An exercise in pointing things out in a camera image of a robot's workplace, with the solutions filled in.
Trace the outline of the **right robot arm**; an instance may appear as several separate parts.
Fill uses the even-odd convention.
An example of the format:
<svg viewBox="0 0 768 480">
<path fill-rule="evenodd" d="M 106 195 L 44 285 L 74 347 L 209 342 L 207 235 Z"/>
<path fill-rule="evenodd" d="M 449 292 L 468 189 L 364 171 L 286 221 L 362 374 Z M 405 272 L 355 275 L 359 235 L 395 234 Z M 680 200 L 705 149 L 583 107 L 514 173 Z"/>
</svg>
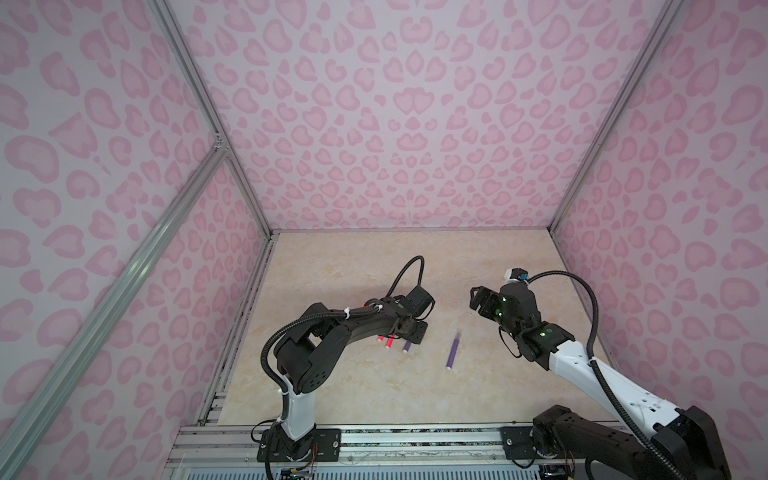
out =
<svg viewBox="0 0 768 480">
<path fill-rule="evenodd" d="M 623 425 L 617 430 L 553 405 L 537 415 L 529 449 L 539 458 L 576 455 L 632 479 L 729 479 L 714 420 L 667 401 L 625 377 L 563 327 L 543 320 L 525 277 L 499 291 L 470 291 L 469 307 L 511 337 L 521 358 L 568 381 Z"/>
</svg>

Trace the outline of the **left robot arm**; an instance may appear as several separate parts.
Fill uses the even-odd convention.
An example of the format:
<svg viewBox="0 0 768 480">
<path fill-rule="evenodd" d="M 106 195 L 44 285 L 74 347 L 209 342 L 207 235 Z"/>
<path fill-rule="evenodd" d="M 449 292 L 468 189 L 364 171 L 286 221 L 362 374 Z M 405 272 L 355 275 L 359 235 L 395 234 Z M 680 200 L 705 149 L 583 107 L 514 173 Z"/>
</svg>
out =
<svg viewBox="0 0 768 480">
<path fill-rule="evenodd" d="M 305 443 L 316 428 L 315 392 L 330 378 L 345 349 L 373 337 L 418 345 L 434 298 L 422 286 L 406 295 L 370 299 L 359 308 L 310 305 L 296 320 L 265 342 L 260 353 L 264 373 L 282 396 L 276 433 L 290 444 Z"/>
</svg>

